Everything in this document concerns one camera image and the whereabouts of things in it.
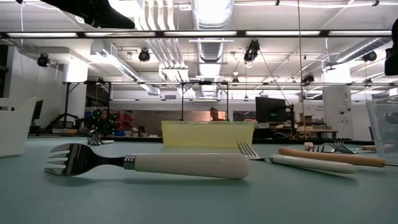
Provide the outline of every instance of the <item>person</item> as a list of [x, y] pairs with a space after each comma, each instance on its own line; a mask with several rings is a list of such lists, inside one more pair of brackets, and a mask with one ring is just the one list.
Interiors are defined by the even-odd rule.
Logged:
[[218, 110], [214, 107], [210, 108], [210, 116], [212, 121], [225, 121], [218, 117]]
[[138, 137], [148, 137], [148, 134], [145, 131], [145, 126], [138, 127]]
[[103, 110], [101, 115], [96, 120], [95, 124], [92, 125], [92, 129], [97, 128], [99, 133], [105, 133], [109, 126], [108, 122], [108, 110]]

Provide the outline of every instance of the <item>silver ductwork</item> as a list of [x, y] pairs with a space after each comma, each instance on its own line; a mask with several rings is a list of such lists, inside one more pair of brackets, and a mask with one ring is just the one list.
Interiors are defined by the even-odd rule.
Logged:
[[[352, 60], [355, 60], [359, 57], [362, 57], [363, 55], [366, 55], [367, 53], [378, 49], [379, 47], [382, 47], [385, 44], [388, 44], [391, 42], [391, 38], [368, 38], [355, 46], [349, 48], [348, 50], [336, 55], [334, 59], [331, 59], [331, 62], [335, 63], [347, 63]], [[327, 58], [327, 55], [321, 55], [319, 56], [316, 60], [308, 64], [306, 67], [303, 67], [304, 74], [311, 73], [317, 68], [320, 68], [322, 66], [323, 61]]]
[[[230, 27], [233, 13], [233, 0], [191, 0], [193, 26], [196, 30], [227, 30]], [[224, 53], [224, 43], [197, 43], [199, 72], [204, 79], [219, 76]], [[210, 86], [203, 88], [206, 96], [215, 95], [216, 87], [211, 91]]]
[[368, 38], [350, 49], [338, 54], [335, 58], [337, 63], [350, 62], [356, 58], [362, 57], [372, 50], [376, 50], [384, 44], [391, 42], [391, 38]]

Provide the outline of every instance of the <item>metal ferrule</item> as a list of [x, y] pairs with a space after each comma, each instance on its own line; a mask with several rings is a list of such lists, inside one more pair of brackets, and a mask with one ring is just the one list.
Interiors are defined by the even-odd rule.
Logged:
[[137, 155], [125, 155], [123, 160], [123, 168], [126, 170], [134, 170], [136, 168]]
[[275, 163], [275, 162], [274, 162], [275, 156], [276, 156], [276, 155], [271, 155], [268, 159], [269, 159], [272, 163]]

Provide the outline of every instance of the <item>cardboard box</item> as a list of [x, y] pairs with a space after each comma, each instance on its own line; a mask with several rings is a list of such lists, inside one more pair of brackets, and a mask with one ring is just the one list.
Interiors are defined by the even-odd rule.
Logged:
[[310, 124], [312, 123], [312, 116], [313, 115], [305, 115], [303, 113], [300, 113], [300, 122], [304, 123], [305, 120], [305, 124]]

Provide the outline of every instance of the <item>white container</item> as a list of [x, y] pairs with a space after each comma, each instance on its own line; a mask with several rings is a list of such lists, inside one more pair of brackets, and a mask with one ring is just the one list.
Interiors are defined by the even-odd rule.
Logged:
[[24, 153], [36, 98], [24, 100], [0, 98], [0, 106], [15, 111], [0, 111], [0, 157], [19, 156]]
[[378, 156], [398, 162], [398, 96], [368, 101], [366, 107]]

